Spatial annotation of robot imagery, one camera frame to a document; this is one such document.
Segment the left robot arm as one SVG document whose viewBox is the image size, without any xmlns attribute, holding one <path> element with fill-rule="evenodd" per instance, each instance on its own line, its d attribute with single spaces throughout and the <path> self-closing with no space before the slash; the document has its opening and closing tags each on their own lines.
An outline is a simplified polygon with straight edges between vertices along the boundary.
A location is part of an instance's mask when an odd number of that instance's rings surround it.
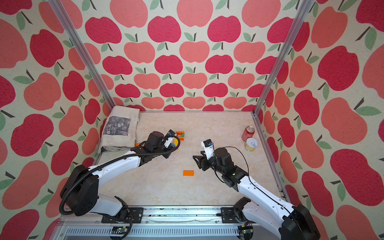
<svg viewBox="0 0 384 240">
<path fill-rule="evenodd" d="M 99 188 L 122 173 L 141 167 L 156 157 L 167 159 L 179 148 L 178 145 L 172 145 L 173 140 L 177 139 L 177 134 L 172 130 L 166 135 L 154 131 L 146 141 L 120 157 L 91 167 L 77 166 L 60 193 L 60 214 L 83 216 L 95 213 L 118 223 L 131 224 L 133 216 L 129 206 L 117 196 L 112 198 L 100 194 Z"/>
</svg>

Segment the orange lego brick small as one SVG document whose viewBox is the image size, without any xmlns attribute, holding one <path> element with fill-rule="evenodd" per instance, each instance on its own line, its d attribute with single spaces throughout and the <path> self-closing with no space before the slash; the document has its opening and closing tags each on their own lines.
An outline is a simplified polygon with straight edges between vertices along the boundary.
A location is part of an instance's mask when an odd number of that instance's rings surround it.
<svg viewBox="0 0 384 240">
<path fill-rule="evenodd" d="M 183 171 L 183 176 L 184 177 L 193 177 L 195 175 L 193 170 L 184 170 Z"/>
</svg>

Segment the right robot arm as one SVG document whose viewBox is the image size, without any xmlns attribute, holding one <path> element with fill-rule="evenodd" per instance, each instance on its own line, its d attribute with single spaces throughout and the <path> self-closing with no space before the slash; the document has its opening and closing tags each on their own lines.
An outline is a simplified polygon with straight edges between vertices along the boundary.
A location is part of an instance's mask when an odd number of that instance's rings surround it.
<svg viewBox="0 0 384 240">
<path fill-rule="evenodd" d="M 243 195 L 236 209 L 242 221 L 254 222 L 281 240 L 318 240 L 321 237 L 309 210 L 275 196 L 258 184 L 248 172 L 236 166 L 226 148 L 205 148 L 193 156 L 199 169 L 214 170 L 222 181 Z"/>
</svg>

